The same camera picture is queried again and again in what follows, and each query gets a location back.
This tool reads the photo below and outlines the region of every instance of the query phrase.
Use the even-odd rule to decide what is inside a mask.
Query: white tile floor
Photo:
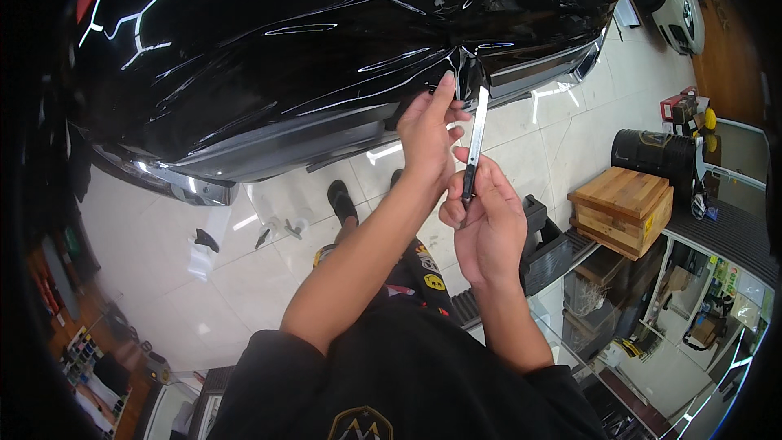
[[[484,152],[505,171],[520,195],[533,194],[561,228],[569,226],[567,193],[609,165],[613,136],[621,128],[660,130],[659,101],[695,83],[688,57],[643,30],[612,25],[600,63],[570,89],[551,83],[532,99],[488,113]],[[307,277],[314,252],[331,243],[338,221],[326,200],[328,184],[344,180],[360,219],[389,189],[404,166],[395,145],[374,163],[359,155],[314,173],[294,170],[245,184],[231,206],[214,269],[206,282],[188,272],[190,241],[209,208],[197,208],[132,187],[93,167],[81,205],[83,221],[103,269],[99,284],[167,357],[174,370],[231,365],[253,331],[279,326],[296,288]],[[310,227],[298,240],[279,233],[254,250],[263,222],[304,217]],[[453,230],[432,214],[418,237],[443,269],[452,295],[468,286],[453,249]],[[562,329],[562,285],[538,295]]]

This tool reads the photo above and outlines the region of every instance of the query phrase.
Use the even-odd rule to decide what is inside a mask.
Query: foot
[[[399,178],[402,177],[402,169],[396,169],[394,170],[393,174],[391,175],[391,188],[396,185],[396,183],[399,181]]]
[[[332,205],[334,214],[339,218],[339,224],[345,224],[348,216],[352,216],[358,221],[356,206],[353,204],[350,194],[347,193],[345,182],[335,180],[328,187],[328,204]]]

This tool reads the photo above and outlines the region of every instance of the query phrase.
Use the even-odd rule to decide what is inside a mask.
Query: fingernail
[[[448,70],[440,80],[440,85],[450,85],[454,83],[454,73]]]

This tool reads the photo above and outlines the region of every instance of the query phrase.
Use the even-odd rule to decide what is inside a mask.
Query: black t-shirt
[[[258,331],[231,375],[216,438],[605,438],[570,368],[521,375],[449,318],[365,312],[327,357]]]

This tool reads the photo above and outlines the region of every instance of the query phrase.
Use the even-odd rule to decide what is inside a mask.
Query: hand
[[[461,110],[461,101],[454,101],[455,89],[454,74],[446,72],[435,93],[418,95],[396,124],[404,150],[404,172],[427,186],[435,185],[440,194],[455,171],[450,146],[464,135],[460,126],[450,130],[446,126],[471,117]]]
[[[460,161],[469,150],[455,148]],[[518,262],[527,237],[527,219],[522,201],[494,160],[481,155],[475,173],[469,209],[461,202],[464,171],[448,182],[448,196],[440,206],[439,218],[456,229],[454,246],[464,278],[476,289],[517,290]]]

